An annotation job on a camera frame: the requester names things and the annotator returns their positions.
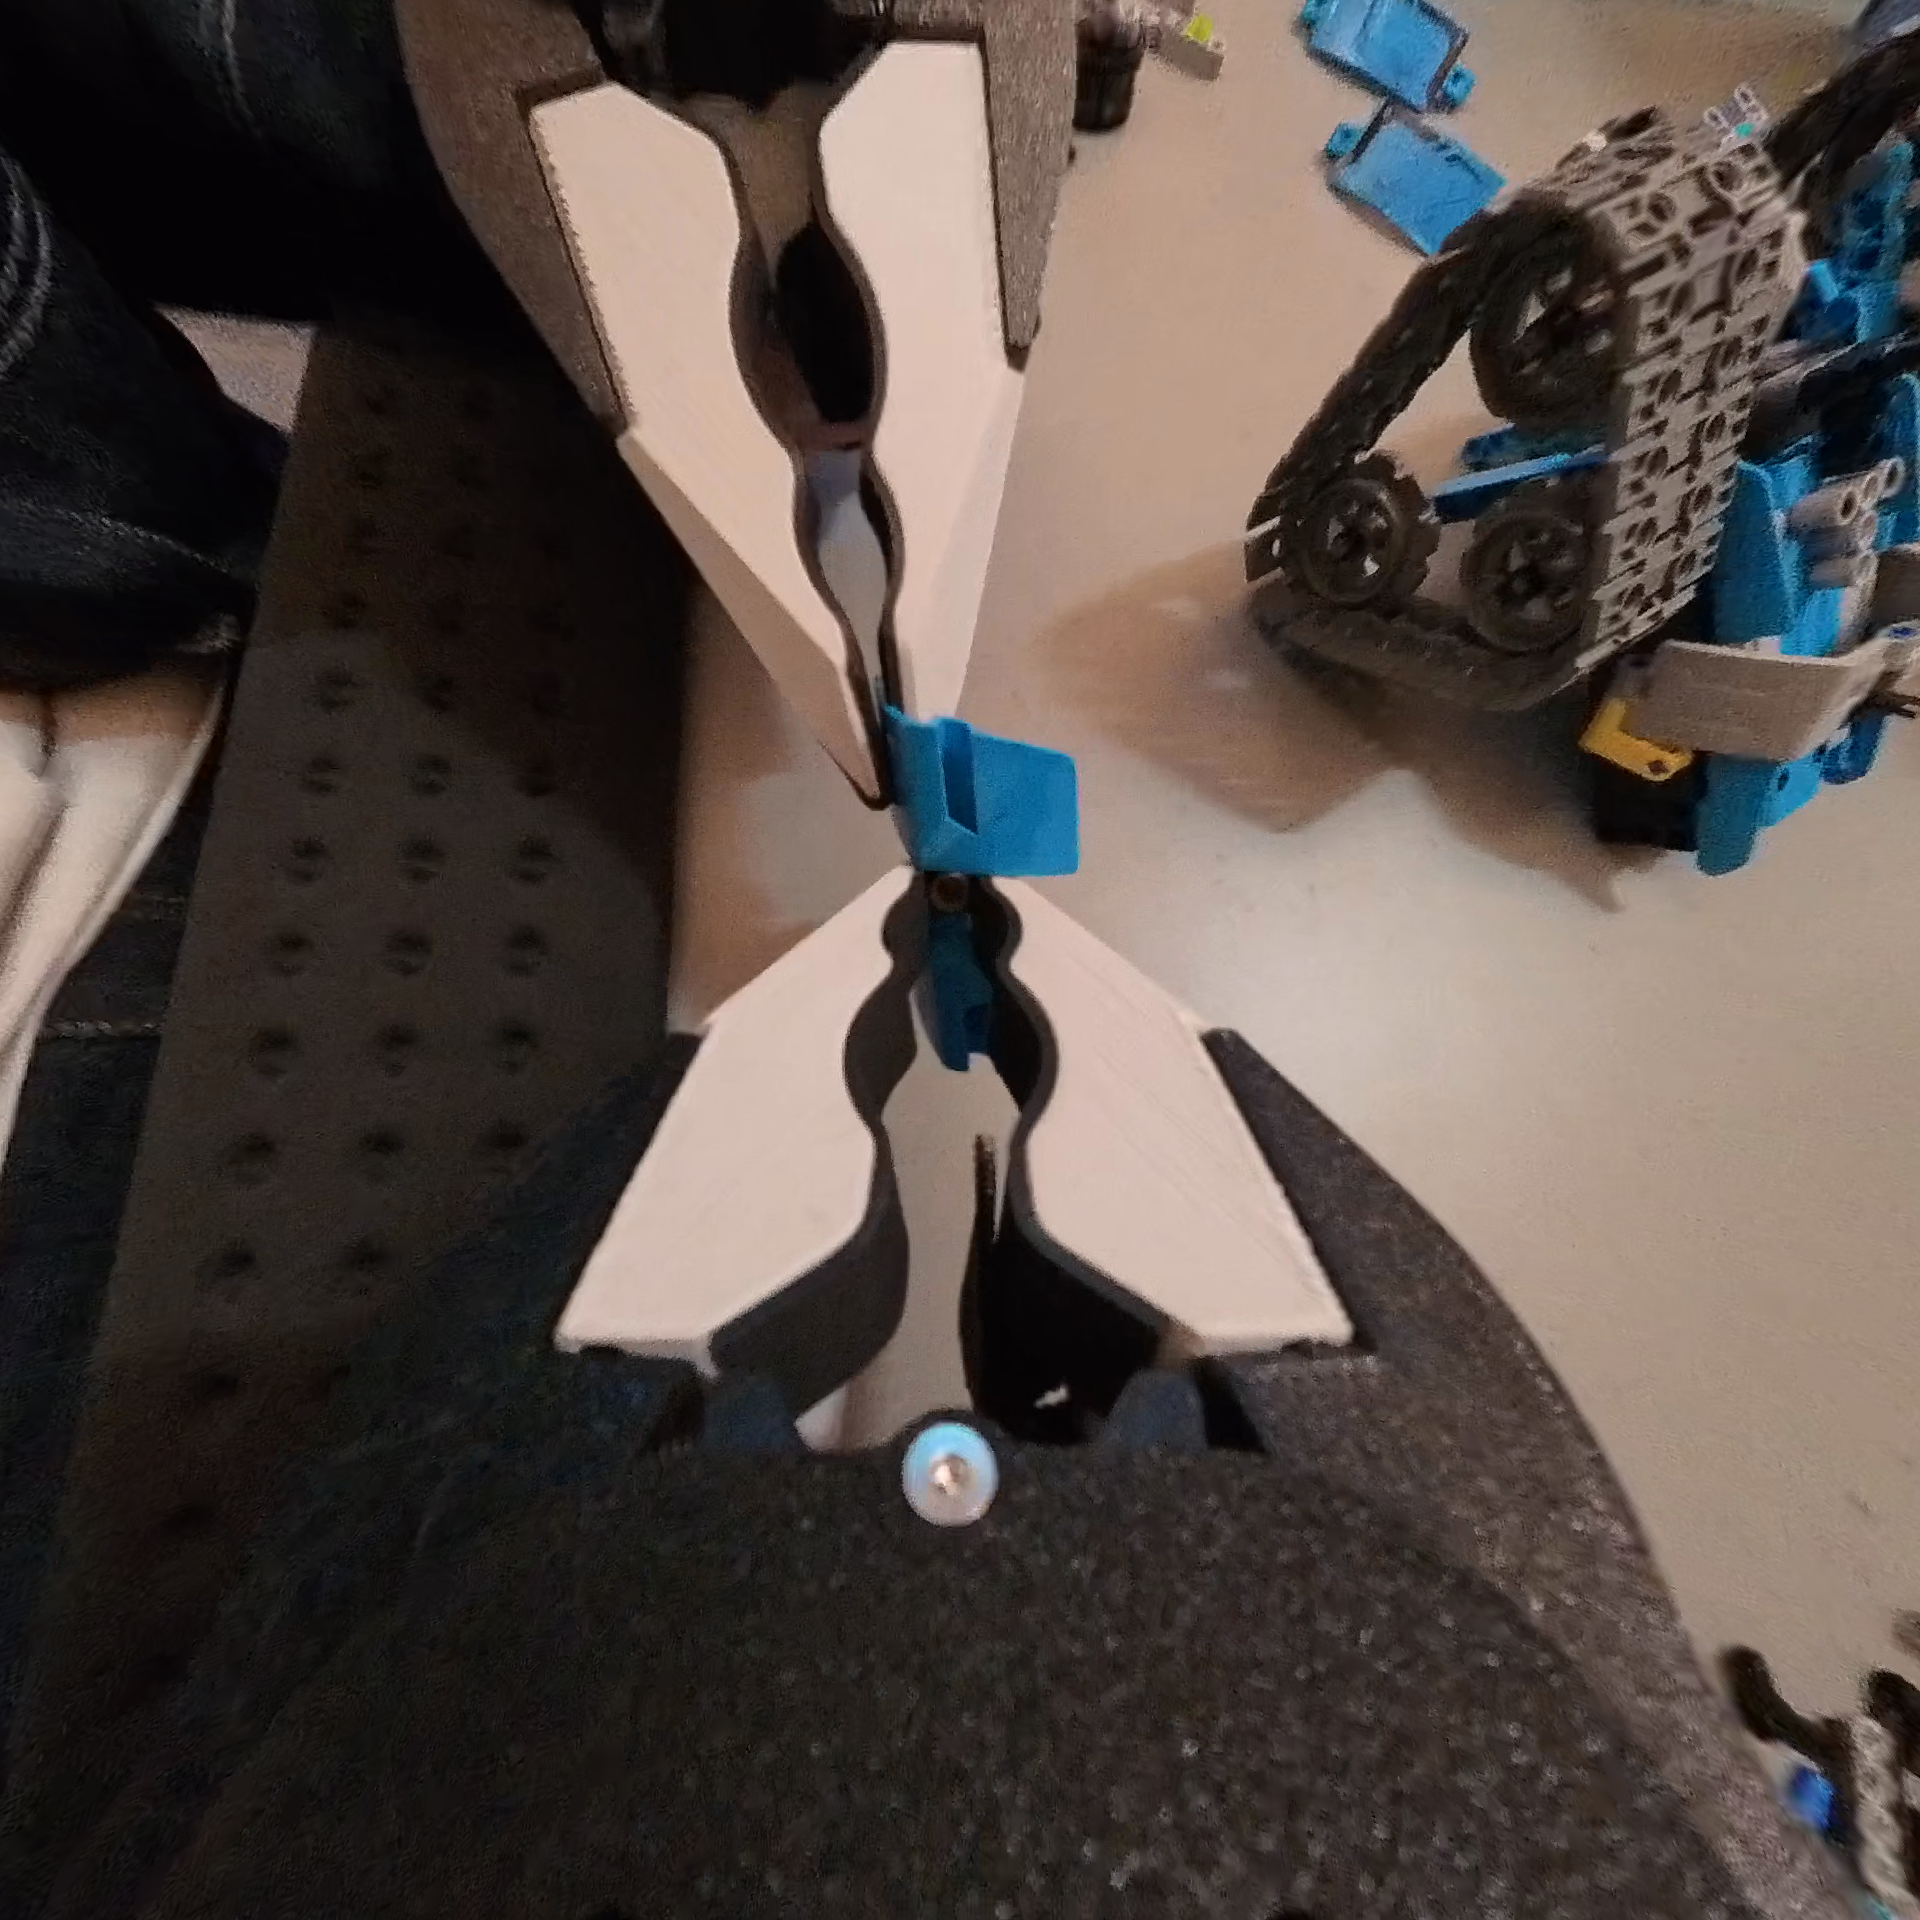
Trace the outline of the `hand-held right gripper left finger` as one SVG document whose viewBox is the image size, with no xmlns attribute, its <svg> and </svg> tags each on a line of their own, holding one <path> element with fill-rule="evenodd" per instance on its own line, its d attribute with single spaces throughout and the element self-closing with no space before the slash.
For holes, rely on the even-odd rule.
<svg viewBox="0 0 1920 1920">
<path fill-rule="evenodd" d="M 858 1373 L 904 1309 L 882 1111 L 916 1054 L 920 877 L 885 874 L 722 998 L 567 1295 L 564 1354 Z"/>
</svg>

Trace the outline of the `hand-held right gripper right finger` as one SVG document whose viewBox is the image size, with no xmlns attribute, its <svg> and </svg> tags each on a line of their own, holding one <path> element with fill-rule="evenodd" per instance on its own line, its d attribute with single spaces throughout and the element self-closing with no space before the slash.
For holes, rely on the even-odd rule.
<svg viewBox="0 0 1920 1920">
<path fill-rule="evenodd" d="M 1224 1033 L 1022 881 L 973 889 L 989 1059 L 1014 1102 L 975 1219 L 972 1395 L 986 1412 L 1111 1412 L 1167 1364 L 1354 1340 L 1239 1105 Z"/>
</svg>

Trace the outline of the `pile of small brick parts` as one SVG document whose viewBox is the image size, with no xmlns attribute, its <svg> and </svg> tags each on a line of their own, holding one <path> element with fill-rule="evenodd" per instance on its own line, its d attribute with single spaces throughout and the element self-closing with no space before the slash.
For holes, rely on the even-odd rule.
<svg viewBox="0 0 1920 1920">
<path fill-rule="evenodd" d="M 1840 1717 L 1798 1713 L 1754 1649 L 1725 1649 L 1718 1673 L 1742 1729 L 1784 1764 L 1784 1807 L 1845 1865 L 1863 1916 L 1917 1916 L 1917 1686 L 1865 1676 Z"/>
</svg>

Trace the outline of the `person's clothed body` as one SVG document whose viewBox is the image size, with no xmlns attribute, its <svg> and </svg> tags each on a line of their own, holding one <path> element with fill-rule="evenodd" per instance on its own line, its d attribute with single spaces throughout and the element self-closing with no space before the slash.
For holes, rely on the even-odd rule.
<svg viewBox="0 0 1920 1920">
<path fill-rule="evenodd" d="M 5 683 L 106 687 L 250 610 L 282 435 L 221 395 L 5 157 Z M 14 1719 L 170 985 L 182 871 L 112 935 L 103 1030 L 28 1017 L 5 1166 L 5 1620 Z"/>
</svg>

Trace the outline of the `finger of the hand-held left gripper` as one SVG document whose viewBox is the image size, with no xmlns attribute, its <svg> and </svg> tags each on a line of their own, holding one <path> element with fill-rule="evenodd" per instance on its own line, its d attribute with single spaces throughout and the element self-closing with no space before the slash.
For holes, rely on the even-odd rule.
<svg viewBox="0 0 1920 1920">
<path fill-rule="evenodd" d="M 885 805 L 861 655 L 740 345 L 761 257 L 725 147 L 616 82 L 534 105 L 530 133 L 615 381 L 620 458 L 844 779 Z"/>
<path fill-rule="evenodd" d="M 896 707 L 929 722 L 960 711 L 1023 395 L 1001 327 L 981 49 L 878 51 L 821 123 L 818 173 L 878 355 Z"/>
</svg>

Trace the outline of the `person's left forearm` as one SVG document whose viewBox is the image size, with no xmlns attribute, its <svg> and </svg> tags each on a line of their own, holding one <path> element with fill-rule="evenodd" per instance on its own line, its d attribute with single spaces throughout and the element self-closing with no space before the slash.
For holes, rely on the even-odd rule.
<svg viewBox="0 0 1920 1920">
<path fill-rule="evenodd" d="M 5 2 L 5 157 L 160 303 L 429 307 L 471 241 L 386 2 Z"/>
</svg>

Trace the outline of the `blue grey tracked toy robot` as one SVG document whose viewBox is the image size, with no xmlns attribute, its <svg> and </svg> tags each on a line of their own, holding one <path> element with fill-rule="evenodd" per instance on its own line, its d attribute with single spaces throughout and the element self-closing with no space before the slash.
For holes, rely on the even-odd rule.
<svg viewBox="0 0 1920 1920">
<path fill-rule="evenodd" d="M 1598 838 L 1740 871 L 1914 715 L 1914 34 L 1762 133 L 1584 138 L 1407 281 L 1246 522 L 1261 633 L 1588 698 Z"/>
</svg>

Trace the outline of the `light grey desk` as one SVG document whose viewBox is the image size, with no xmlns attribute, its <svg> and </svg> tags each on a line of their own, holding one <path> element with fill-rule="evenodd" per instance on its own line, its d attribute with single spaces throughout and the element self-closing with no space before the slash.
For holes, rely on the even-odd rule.
<svg viewBox="0 0 1920 1920">
<path fill-rule="evenodd" d="M 237 1627 L 247 1722 L 186 1859 L 240 1916 L 1705 1916 L 1696 1825 L 1810 1722 L 1914 1689 L 1914 747 L 1769 868 L 1616 866 L 1551 717 L 1444 717 L 1270 659 L 1226 508 L 1384 311 L 1309 210 L 1335 85 L 1279 4 L 1072 215 L 1014 460 L 989 717 L 1090 749 L 1064 889 L 1270 1075 L 1286 1183 L 1366 1285 L 1358 1357 L 1261 1361 L 1252 1452 L 1014 1444 L 972 1526 L 902 1444 L 668 1447 L 464 1375 L 454 1283 L 549 1279 L 647 1093 L 582 1122 L 377 1348 Z"/>
</svg>

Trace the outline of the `blue curved brick panel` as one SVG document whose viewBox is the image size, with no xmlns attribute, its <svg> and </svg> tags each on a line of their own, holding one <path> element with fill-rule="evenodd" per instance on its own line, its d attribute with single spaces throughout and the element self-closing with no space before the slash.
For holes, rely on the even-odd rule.
<svg viewBox="0 0 1920 1920">
<path fill-rule="evenodd" d="M 1407 113 L 1453 113 L 1473 92 L 1466 30 L 1434 2 L 1304 2 L 1308 52 Z"/>
<path fill-rule="evenodd" d="M 1418 114 L 1382 102 L 1366 122 L 1340 123 L 1324 147 L 1328 185 L 1422 257 L 1506 190 L 1506 178 Z"/>
</svg>

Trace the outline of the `blue panel brick assembly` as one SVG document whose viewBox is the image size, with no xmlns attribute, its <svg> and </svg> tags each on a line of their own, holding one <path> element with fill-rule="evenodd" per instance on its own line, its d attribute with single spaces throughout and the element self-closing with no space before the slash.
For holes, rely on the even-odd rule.
<svg viewBox="0 0 1920 1920">
<path fill-rule="evenodd" d="M 967 1073 L 989 1050 L 993 1009 L 972 886 L 1077 871 L 1077 769 L 1069 755 L 950 715 L 920 722 L 882 707 L 880 721 L 896 829 L 928 899 L 928 1035 L 943 1067 Z"/>
</svg>

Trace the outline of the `black dimpled mat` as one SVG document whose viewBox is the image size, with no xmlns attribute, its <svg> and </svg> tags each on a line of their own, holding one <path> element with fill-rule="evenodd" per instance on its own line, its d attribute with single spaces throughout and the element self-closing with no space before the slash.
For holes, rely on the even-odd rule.
<svg viewBox="0 0 1920 1920">
<path fill-rule="evenodd" d="M 136 1916 L 368 1602 L 386 1329 L 665 1030 L 687 567 L 543 356 L 314 343 L 213 769 L 29 1033 L 5 1916 Z"/>
</svg>

